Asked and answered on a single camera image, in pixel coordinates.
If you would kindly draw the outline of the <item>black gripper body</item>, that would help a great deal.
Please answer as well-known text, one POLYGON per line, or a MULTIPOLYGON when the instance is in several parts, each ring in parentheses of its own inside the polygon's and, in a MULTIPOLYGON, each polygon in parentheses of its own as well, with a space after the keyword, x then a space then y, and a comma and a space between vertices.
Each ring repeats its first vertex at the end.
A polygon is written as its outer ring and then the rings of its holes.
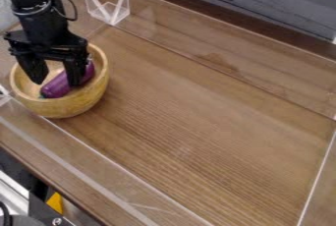
POLYGON ((13 15, 22 28, 9 31, 4 39, 18 63, 86 62, 88 41, 68 29, 62 7, 13 7, 13 15))

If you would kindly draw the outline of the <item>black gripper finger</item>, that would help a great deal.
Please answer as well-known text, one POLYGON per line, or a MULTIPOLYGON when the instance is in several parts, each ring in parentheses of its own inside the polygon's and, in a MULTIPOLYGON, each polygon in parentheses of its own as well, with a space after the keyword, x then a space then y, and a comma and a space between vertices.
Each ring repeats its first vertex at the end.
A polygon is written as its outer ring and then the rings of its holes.
POLYGON ((64 61, 64 69, 70 86, 80 85, 86 71, 85 59, 66 59, 64 61))
POLYGON ((46 57, 36 54, 18 55, 18 65, 30 81, 40 85, 48 75, 46 57))

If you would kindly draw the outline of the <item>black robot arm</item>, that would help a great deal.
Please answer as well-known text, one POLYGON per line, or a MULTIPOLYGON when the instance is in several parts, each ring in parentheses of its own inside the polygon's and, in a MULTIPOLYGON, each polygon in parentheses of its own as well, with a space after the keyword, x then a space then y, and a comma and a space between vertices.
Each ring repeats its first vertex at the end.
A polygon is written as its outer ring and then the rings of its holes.
POLYGON ((42 83, 48 75, 45 61, 50 60, 62 63, 69 84, 80 85, 89 53, 86 39, 68 29, 68 22, 77 20, 77 10, 68 18, 61 0, 10 0, 10 3, 22 28, 6 32, 4 39, 30 81, 42 83))

